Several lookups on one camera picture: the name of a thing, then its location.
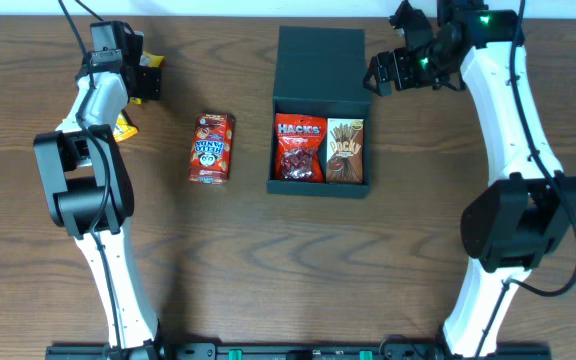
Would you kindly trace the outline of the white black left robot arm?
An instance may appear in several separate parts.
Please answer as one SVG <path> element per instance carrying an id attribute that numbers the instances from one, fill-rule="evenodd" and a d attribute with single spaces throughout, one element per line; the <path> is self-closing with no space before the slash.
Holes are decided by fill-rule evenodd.
<path id="1" fill-rule="evenodd" d="M 106 344 L 52 346 L 48 358 L 167 359 L 159 319 L 140 279 L 131 244 L 132 184 L 114 137 L 129 101 L 155 99 L 161 72 L 144 36 L 118 22 L 92 29 L 76 77 L 77 97 L 57 128 L 33 148 L 53 222 L 66 230 L 92 272 L 108 324 Z"/>

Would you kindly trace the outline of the yellow snack bag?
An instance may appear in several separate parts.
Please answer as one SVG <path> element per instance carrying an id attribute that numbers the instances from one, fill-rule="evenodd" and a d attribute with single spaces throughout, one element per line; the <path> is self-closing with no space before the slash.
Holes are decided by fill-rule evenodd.
<path id="1" fill-rule="evenodd" d="M 164 57 L 144 52 L 139 64 L 132 69 L 129 101 L 142 104 L 146 101 L 158 101 L 161 97 L 162 65 Z"/>

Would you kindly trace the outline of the brown Pocky box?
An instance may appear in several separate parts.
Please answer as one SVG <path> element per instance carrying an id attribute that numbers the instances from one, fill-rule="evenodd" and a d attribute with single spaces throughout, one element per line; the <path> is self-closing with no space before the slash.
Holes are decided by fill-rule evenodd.
<path id="1" fill-rule="evenodd" d="M 363 182 L 363 119 L 327 119 L 326 182 Z"/>

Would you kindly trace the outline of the red Hacks candy bag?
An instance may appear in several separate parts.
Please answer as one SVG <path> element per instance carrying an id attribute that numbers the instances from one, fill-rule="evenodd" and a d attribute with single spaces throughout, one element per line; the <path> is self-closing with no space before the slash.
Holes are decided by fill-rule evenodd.
<path id="1" fill-rule="evenodd" d="M 275 178 L 322 183 L 324 176 L 318 152 L 325 139 L 327 119 L 278 113 L 274 128 L 278 141 Z"/>

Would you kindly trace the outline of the black foldable container box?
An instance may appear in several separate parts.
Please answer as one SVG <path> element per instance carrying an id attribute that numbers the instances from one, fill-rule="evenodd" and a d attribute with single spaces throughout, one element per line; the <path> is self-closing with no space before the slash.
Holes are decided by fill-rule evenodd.
<path id="1" fill-rule="evenodd" d="M 364 88 L 365 33 L 360 29 L 282 26 L 279 28 L 273 113 L 362 119 L 363 181 L 312 183 L 275 175 L 278 152 L 271 131 L 267 191 L 271 194 L 336 198 L 366 197 L 371 190 L 372 95 Z"/>

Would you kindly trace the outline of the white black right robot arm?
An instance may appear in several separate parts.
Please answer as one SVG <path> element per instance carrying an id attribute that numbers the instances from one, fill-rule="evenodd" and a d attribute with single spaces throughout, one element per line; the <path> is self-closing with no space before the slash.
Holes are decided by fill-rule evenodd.
<path id="1" fill-rule="evenodd" d="M 403 47 L 374 56 L 364 86 L 393 91 L 450 86 L 468 91 L 488 161 L 488 186 L 462 213 L 468 266 L 457 302 L 422 359 L 547 359 L 544 345 L 501 345 L 512 298 L 566 234 L 576 239 L 576 176 L 565 174 L 541 126 L 527 76 L 522 10 L 441 1 L 430 22 L 402 2 L 390 25 Z"/>

